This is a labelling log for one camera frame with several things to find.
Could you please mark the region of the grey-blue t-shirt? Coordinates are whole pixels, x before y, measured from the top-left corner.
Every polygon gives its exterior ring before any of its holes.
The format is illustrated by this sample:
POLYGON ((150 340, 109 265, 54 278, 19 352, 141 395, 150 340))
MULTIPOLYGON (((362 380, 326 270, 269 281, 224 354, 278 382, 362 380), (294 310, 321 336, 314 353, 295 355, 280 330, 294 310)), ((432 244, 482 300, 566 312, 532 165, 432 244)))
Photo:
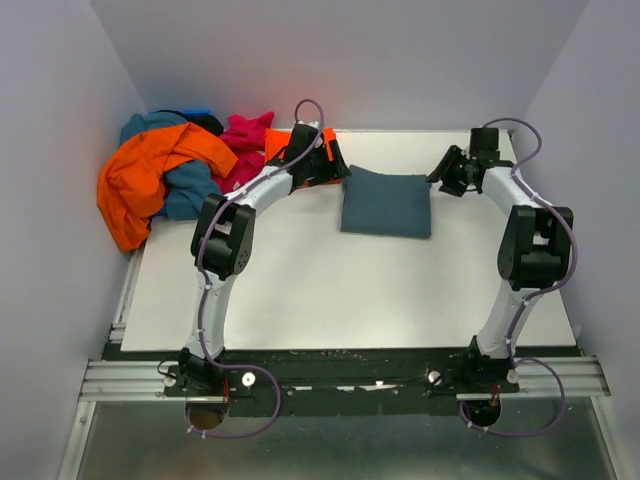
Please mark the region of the grey-blue t-shirt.
POLYGON ((343 233, 431 237, 431 184, 424 175, 392 175, 353 165, 342 182, 343 233))

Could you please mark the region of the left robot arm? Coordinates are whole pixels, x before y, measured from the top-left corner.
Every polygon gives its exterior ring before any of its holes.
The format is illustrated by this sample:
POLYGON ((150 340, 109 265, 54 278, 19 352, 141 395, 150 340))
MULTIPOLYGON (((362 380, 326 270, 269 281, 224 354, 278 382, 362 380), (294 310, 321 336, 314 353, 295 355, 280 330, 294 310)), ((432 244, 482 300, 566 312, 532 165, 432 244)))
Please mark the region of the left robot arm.
POLYGON ((190 251, 198 272, 193 327, 178 355, 176 387, 208 390, 224 384, 218 366, 231 290, 247 267, 257 218, 295 190, 341 180, 349 170, 337 142, 319 121, 297 122, 288 143, 254 179, 227 195, 211 194, 201 209, 190 251))

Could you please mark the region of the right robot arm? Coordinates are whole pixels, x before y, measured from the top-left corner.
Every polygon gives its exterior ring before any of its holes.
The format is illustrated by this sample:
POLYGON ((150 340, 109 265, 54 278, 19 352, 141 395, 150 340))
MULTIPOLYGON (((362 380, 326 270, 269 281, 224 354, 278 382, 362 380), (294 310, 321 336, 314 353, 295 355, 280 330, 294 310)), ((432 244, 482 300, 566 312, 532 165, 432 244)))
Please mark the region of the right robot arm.
POLYGON ((536 303, 575 270, 573 211, 553 205, 526 183, 520 165, 501 157, 499 136, 493 123, 473 128, 468 147, 450 146, 427 177, 448 195, 484 194, 506 216, 497 253, 500 288, 461 359, 458 379, 469 387, 508 378, 517 340, 536 303))

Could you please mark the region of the magenta t-shirt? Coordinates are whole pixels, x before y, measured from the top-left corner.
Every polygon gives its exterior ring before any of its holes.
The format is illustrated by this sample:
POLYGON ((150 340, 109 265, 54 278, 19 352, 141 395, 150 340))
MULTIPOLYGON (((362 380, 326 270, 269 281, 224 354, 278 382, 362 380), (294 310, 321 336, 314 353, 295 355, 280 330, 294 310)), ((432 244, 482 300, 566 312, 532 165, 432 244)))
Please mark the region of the magenta t-shirt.
POLYGON ((251 119, 239 114, 228 117, 229 127, 220 139, 237 157, 237 162, 226 177, 217 181, 223 193, 245 185, 262 171, 265 164, 265 134, 274 118, 273 111, 251 119))

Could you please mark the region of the black garment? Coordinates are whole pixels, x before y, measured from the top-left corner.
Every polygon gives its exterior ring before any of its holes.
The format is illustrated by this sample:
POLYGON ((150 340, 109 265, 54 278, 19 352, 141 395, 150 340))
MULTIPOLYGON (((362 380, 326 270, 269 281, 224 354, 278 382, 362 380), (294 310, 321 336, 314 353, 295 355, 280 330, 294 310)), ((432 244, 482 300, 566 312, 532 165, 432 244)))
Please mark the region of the black garment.
POLYGON ((193 123, 217 137, 224 133, 224 126, 213 115, 205 114, 197 116, 193 120, 193 123))

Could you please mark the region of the teal blue t-shirt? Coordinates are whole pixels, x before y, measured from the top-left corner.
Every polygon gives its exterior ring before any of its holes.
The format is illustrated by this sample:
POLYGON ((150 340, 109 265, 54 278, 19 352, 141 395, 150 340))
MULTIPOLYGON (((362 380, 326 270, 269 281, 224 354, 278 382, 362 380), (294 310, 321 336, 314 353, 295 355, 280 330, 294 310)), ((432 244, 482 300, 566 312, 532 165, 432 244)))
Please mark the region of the teal blue t-shirt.
MULTIPOLYGON (((121 129, 119 145, 143 132, 193 123, 196 117, 173 110, 158 110, 146 115, 134 114, 121 129)), ((205 164, 197 159, 171 168, 161 175, 161 180, 165 186, 163 203, 151 219, 197 219, 205 198, 212 193, 220 194, 220 189, 211 178, 205 164)))

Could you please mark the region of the crumpled orange t-shirt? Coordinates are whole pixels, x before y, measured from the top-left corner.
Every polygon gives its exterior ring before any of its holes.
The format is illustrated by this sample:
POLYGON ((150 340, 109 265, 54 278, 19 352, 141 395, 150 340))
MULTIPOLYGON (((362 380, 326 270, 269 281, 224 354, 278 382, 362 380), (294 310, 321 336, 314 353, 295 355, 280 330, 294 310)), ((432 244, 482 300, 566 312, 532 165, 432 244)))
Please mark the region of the crumpled orange t-shirt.
POLYGON ((164 204, 164 174, 192 160, 225 178, 238 157, 223 140, 188 122, 139 133, 105 163, 96 203, 120 251, 135 250, 147 239, 149 218, 164 204))

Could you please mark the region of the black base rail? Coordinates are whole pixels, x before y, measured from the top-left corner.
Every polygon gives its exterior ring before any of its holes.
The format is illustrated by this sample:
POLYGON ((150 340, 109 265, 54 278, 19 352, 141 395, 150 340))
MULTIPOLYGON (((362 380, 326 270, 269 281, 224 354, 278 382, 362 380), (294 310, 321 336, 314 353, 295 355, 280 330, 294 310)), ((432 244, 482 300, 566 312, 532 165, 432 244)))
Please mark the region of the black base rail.
POLYGON ((215 365, 182 351, 164 393, 237 417, 445 416, 462 398, 518 392, 510 369, 468 348, 226 350, 215 365))

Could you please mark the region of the aluminium extrusion frame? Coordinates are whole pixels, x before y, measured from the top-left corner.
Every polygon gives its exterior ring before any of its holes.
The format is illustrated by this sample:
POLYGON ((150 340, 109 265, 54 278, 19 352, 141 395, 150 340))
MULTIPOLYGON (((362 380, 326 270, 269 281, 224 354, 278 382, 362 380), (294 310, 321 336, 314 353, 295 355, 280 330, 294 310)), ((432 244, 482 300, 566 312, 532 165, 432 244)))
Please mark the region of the aluminium extrusion frame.
POLYGON ((81 385, 63 479, 612 479, 599 362, 521 347, 516 393, 454 415, 237 417, 165 395, 176 352, 126 353, 114 321, 81 385))

